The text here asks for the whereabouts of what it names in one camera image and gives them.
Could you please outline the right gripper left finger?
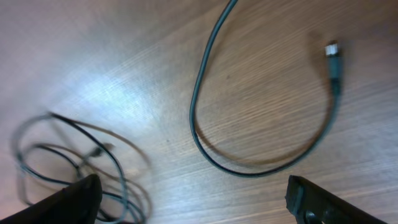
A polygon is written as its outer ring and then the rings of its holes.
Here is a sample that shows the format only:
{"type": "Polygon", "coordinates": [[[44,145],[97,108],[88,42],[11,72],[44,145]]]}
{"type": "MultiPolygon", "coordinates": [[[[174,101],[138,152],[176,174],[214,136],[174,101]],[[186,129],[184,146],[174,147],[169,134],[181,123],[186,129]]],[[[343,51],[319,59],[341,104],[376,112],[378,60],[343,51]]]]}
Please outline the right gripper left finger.
{"type": "Polygon", "coordinates": [[[94,224],[102,192],[99,176],[91,174],[1,220],[1,224],[94,224]]]}

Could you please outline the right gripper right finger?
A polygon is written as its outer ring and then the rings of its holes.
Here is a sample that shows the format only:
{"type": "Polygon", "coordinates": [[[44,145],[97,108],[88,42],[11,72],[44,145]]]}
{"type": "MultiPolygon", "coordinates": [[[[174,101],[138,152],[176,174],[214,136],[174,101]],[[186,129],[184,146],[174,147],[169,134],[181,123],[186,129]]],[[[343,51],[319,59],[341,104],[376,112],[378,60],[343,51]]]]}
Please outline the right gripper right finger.
{"type": "Polygon", "coordinates": [[[285,200],[297,223],[386,224],[301,176],[289,177],[285,200]]]}

